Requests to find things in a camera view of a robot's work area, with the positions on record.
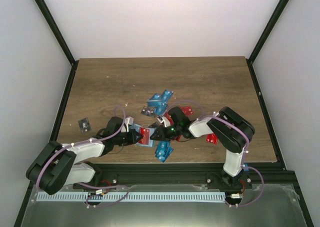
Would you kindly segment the teal leather card holder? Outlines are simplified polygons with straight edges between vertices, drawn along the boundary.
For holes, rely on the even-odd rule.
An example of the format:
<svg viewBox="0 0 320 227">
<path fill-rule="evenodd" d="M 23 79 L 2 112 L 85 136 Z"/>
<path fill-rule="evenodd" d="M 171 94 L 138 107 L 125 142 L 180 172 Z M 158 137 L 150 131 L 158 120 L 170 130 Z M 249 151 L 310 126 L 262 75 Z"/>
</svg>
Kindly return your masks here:
<svg viewBox="0 0 320 227">
<path fill-rule="evenodd" d="M 155 146 L 155 141 L 150 139 L 151 135 L 155 132 L 154 128 L 145 128 L 136 123 L 134 123 L 131 128 L 135 129 L 138 133 L 142 135 L 142 139 L 140 139 L 136 143 L 138 146 L 150 148 L 153 148 Z"/>
</svg>

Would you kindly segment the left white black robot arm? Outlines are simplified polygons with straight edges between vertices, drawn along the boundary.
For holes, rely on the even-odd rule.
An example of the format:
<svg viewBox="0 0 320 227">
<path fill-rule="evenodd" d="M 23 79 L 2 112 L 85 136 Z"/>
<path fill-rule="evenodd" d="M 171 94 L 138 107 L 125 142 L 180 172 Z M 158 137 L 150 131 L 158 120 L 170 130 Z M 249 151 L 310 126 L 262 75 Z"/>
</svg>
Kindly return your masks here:
<svg viewBox="0 0 320 227">
<path fill-rule="evenodd" d="M 102 171 L 88 159 L 104 156 L 114 146 L 125 147 L 142 140 L 143 135 L 133 124 L 130 116 L 125 119 L 114 116 L 104 129 L 88 140 L 64 144 L 55 140 L 48 142 L 27 169 L 26 178 L 49 195 L 74 184 L 97 189 L 102 183 Z"/>
</svg>

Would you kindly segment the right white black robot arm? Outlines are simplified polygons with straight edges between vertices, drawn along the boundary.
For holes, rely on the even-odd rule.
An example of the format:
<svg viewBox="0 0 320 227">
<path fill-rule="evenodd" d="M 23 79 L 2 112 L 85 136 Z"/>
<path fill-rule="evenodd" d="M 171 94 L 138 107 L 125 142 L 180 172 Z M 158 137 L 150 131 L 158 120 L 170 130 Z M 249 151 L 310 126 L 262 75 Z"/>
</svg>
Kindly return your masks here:
<svg viewBox="0 0 320 227">
<path fill-rule="evenodd" d="M 214 134 L 226 149 L 221 181 L 229 189 L 236 187 L 244 171 L 244 155 L 256 132 L 254 126 L 227 106 L 213 115 L 195 120 L 190 120 L 178 106 L 170 109 L 168 114 L 173 124 L 157 127 L 150 139 L 171 141 L 183 136 L 193 140 Z"/>
</svg>

